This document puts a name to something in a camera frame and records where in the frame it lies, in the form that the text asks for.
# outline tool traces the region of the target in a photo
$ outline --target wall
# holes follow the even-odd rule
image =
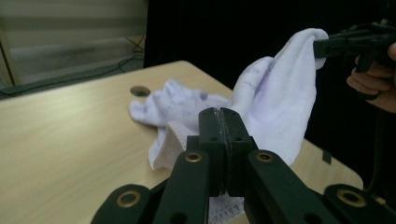
[[[144,35],[147,13],[148,0],[1,0],[0,78],[19,83],[11,49]]]

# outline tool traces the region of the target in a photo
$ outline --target black cable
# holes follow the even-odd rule
[[[74,82],[74,81],[79,81],[79,80],[84,80],[84,79],[90,79],[90,78],[93,78],[93,77],[105,76],[105,75],[107,75],[107,74],[109,74],[109,73],[112,73],[112,72],[114,72],[114,71],[117,71],[117,70],[121,70],[123,73],[125,73],[125,70],[123,70],[122,67],[123,67],[125,64],[127,64],[128,62],[130,62],[131,60],[133,60],[133,59],[142,60],[142,59],[144,59],[144,58],[138,58],[138,57],[136,57],[136,56],[132,56],[131,58],[128,58],[128,59],[126,59],[126,60],[122,60],[121,62],[119,62],[119,63],[118,63],[118,66],[117,66],[116,68],[110,69],[110,70],[108,70],[108,71],[105,71],[104,73],[96,74],[96,75],[93,75],[93,76],[89,76],[89,77],[77,77],[77,78],[67,79],[67,80],[63,80],[63,81],[58,81],[58,82],[54,82],[54,83],[49,83],[49,84],[43,85],[43,86],[35,86],[35,87],[32,87],[32,88],[28,88],[28,89],[26,89],[26,90],[17,91],[17,92],[13,92],[13,93],[6,93],[6,92],[3,92],[3,91],[0,91],[0,94],[1,94],[1,95],[5,95],[5,96],[7,96],[7,97],[15,97],[15,96],[18,96],[18,95],[20,95],[20,94],[22,94],[22,93],[25,93],[25,92],[28,92],[28,91],[34,91],[34,90],[40,89],[40,88],[55,86],[55,85],[64,84],[64,83],[67,83],[67,82]]]
[[[383,156],[384,156],[384,132],[387,112],[378,109],[375,123],[375,148],[374,148],[374,170],[373,176],[367,192],[373,194],[377,191],[381,181],[383,172]]]
[[[33,87],[33,88],[29,88],[29,89],[26,89],[26,90],[23,90],[23,91],[17,91],[17,92],[13,92],[13,93],[6,93],[6,92],[3,92],[3,91],[0,91],[0,94],[1,95],[5,95],[7,97],[15,97],[15,96],[18,96],[19,94],[22,94],[22,93],[25,93],[25,92],[28,92],[28,91],[33,91],[33,90],[40,89],[40,88],[55,86],[55,85],[59,85],[59,84],[67,83],[67,82],[74,82],[74,81],[79,81],[79,80],[83,80],[83,79],[89,79],[89,78],[93,78],[93,77],[100,77],[100,76],[104,76],[104,75],[107,75],[109,73],[112,73],[114,71],[117,71],[117,70],[121,70],[121,72],[126,73],[126,71],[122,69],[122,67],[125,64],[127,64],[128,62],[130,62],[133,59],[138,59],[138,60],[143,59],[144,60],[144,56],[142,58],[138,58],[138,56],[136,56],[135,54],[136,53],[144,53],[145,52],[145,50],[142,47],[140,47],[140,44],[143,42],[143,40],[145,38],[146,38],[146,36],[142,35],[142,37],[140,38],[140,40],[139,40],[139,42],[137,44],[134,41],[130,40],[129,38],[126,38],[128,41],[130,41],[131,43],[134,44],[134,48],[132,49],[132,53],[134,54],[134,56],[132,56],[132,57],[130,57],[128,59],[120,61],[116,68],[110,69],[110,70],[108,70],[108,71],[106,71],[104,73],[97,74],[97,75],[90,76],[90,77],[78,77],[78,78],[73,78],[73,79],[67,79],[67,80],[64,80],[64,81],[54,82],[54,83],[50,83],[50,84],[47,84],[47,85],[44,85],[44,86],[36,86],[36,87]]]
[[[129,39],[128,37],[125,37],[125,39],[127,39],[129,42],[134,44],[134,48],[132,49],[132,52],[135,53],[137,48],[142,49],[142,51],[138,51],[138,52],[145,52],[145,49],[143,49],[142,47],[140,47],[140,44],[143,42],[143,40],[146,38],[146,35],[142,35],[142,38],[140,38],[139,42],[137,42],[137,44],[132,41],[131,39]]]

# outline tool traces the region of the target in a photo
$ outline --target wooden table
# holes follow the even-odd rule
[[[44,91],[0,102],[0,223],[90,223],[111,191],[134,183],[152,188],[170,171],[152,171],[155,128],[134,122],[133,86],[158,90],[169,78],[230,97],[232,91],[187,62]],[[328,164],[305,141],[292,169],[318,192],[331,183],[361,188],[339,161]],[[248,223],[241,216],[231,223]]]

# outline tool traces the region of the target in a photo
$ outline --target human hand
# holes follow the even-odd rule
[[[396,61],[396,43],[388,48],[389,57]],[[368,103],[384,109],[390,113],[396,113],[396,76],[395,68],[387,67],[378,62],[373,62],[369,71],[357,73],[356,68],[351,72],[351,76],[346,79],[346,83],[356,91],[377,95],[373,100],[366,100]]]

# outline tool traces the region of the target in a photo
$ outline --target finger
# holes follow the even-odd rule
[[[378,90],[373,90],[365,85],[363,85],[362,83],[360,83],[356,78],[354,78],[353,76],[350,76],[346,79],[346,83],[352,87],[353,89],[355,89],[358,92],[362,92],[365,93],[367,95],[377,95],[378,94]]]
[[[358,64],[359,56],[355,59],[355,64]],[[394,68],[390,68],[377,61],[373,61],[370,65],[369,71],[366,72],[372,77],[390,78],[394,75]]]
[[[388,48],[388,55],[389,55],[389,57],[390,57],[392,60],[396,61],[396,43],[393,43],[393,44],[391,44],[391,45],[389,46],[389,48]]]
[[[367,88],[379,91],[388,91],[390,89],[390,83],[386,80],[378,77],[372,77],[366,73],[357,73],[356,68],[352,70],[351,75]]]

